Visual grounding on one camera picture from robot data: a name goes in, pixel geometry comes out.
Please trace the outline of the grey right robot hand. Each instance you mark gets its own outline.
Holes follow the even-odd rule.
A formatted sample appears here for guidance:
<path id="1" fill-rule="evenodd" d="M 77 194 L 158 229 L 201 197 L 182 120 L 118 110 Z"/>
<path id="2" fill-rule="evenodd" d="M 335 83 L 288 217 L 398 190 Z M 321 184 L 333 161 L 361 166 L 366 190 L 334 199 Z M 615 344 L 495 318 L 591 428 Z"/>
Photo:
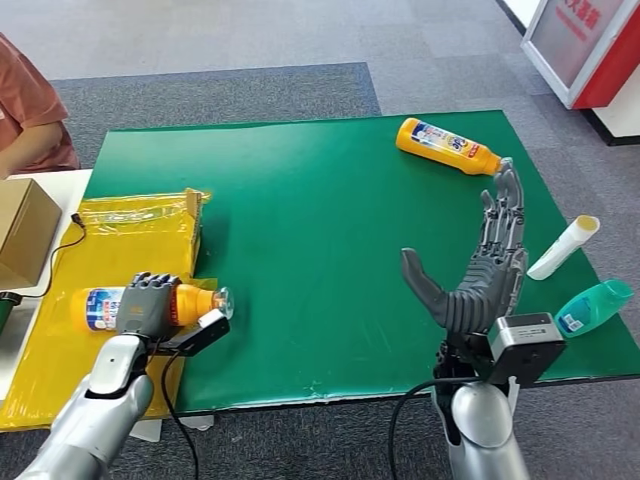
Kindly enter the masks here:
<path id="1" fill-rule="evenodd" d="M 462 280 L 447 291 L 426 274 L 417 252 L 401 250 L 404 280 L 438 326 L 448 332 L 485 334 L 512 313 L 527 271 L 523 244 L 524 191 L 513 161 L 503 158 L 494 176 L 495 196 L 481 194 L 480 236 Z"/>

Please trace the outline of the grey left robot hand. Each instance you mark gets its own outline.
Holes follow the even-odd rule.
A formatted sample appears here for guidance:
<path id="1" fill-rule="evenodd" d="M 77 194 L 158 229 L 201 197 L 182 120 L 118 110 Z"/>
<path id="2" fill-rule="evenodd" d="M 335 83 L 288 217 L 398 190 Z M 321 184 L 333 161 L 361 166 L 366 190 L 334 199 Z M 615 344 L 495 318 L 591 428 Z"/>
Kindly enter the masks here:
<path id="1" fill-rule="evenodd" d="M 116 314 L 118 334 L 164 341 L 175 335 L 174 300 L 181 281 L 169 273 L 140 272 L 127 284 Z"/>

